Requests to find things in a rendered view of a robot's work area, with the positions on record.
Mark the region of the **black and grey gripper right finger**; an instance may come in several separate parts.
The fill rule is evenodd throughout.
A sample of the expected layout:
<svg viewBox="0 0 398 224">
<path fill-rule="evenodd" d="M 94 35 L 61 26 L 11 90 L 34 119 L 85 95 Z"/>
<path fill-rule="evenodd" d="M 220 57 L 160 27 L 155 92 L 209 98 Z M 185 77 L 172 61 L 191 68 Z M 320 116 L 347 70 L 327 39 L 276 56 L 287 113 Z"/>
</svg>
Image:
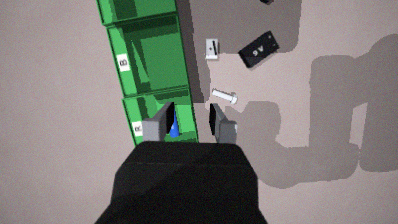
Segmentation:
<svg viewBox="0 0 398 224">
<path fill-rule="evenodd" d="M 236 144 L 238 124 L 228 120 L 217 103 L 210 103 L 209 124 L 217 143 Z"/>
</svg>

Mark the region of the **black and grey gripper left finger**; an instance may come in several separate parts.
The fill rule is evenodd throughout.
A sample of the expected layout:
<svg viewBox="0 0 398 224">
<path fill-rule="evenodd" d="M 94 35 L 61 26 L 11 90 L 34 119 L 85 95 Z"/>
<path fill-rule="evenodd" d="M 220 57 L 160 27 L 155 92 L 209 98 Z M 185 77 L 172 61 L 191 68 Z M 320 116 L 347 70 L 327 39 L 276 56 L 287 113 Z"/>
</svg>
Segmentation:
<svg viewBox="0 0 398 224">
<path fill-rule="evenodd" d="M 141 123 L 143 141 L 163 141 L 174 123 L 174 102 L 166 102 L 152 118 Z"/>
</svg>

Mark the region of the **blue aa battery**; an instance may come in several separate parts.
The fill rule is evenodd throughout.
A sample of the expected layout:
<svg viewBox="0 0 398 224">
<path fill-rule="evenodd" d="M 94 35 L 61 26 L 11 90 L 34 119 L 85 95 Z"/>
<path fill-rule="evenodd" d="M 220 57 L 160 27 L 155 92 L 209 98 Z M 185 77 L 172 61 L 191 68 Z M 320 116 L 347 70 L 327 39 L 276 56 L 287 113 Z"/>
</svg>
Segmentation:
<svg viewBox="0 0 398 224">
<path fill-rule="evenodd" d="M 180 133 L 179 133 L 178 123 L 177 123 L 177 118 L 176 118 L 176 113 L 175 113 L 175 107 L 174 107 L 174 123 L 170 130 L 170 136 L 177 137 L 179 135 L 180 135 Z"/>
</svg>

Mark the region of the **grey metal bolt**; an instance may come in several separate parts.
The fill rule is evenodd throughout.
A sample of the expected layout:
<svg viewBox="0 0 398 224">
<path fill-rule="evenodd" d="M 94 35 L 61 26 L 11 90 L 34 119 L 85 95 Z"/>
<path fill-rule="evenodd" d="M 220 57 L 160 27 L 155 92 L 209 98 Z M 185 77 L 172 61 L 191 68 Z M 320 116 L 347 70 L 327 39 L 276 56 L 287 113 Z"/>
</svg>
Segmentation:
<svg viewBox="0 0 398 224">
<path fill-rule="evenodd" d="M 235 94 L 233 94 L 233 95 L 231 96 L 231 95 L 222 93 L 222 92 L 217 91 L 217 90 L 213 90 L 212 95 L 215 95 L 215 96 L 217 96 L 217 97 L 220 97 L 220 98 L 229 100 L 229 101 L 230 101 L 230 104 L 235 104 L 236 99 L 237 99 L 237 95 L 235 95 Z"/>
</svg>

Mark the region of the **black 9v battery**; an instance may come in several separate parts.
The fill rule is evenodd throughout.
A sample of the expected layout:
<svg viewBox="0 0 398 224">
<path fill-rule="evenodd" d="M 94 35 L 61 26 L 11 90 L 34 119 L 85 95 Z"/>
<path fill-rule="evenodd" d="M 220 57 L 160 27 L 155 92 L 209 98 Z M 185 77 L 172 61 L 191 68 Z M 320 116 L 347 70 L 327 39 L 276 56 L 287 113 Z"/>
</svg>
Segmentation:
<svg viewBox="0 0 398 224">
<path fill-rule="evenodd" d="M 237 53 L 246 67 L 252 68 L 279 48 L 273 34 L 269 30 Z"/>
</svg>

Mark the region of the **green three-compartment bin rack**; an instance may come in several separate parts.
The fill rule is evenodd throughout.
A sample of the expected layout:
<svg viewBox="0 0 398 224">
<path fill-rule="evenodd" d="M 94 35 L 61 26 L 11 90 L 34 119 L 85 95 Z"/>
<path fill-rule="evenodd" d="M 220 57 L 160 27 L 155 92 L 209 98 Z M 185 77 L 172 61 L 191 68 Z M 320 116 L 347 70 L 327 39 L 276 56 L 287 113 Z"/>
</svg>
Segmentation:
<svg viewBox="0 0 398 224">
<path fill-rule="evenodd" d="M 166 102 L 174 102 L 180 135 L 166 134 L 163 141 L 199 142 L 177 1 L 96 0 L 96 4 L 134 146 L 143 142 L 142 120 L 152 118 Z"/>
</svg>

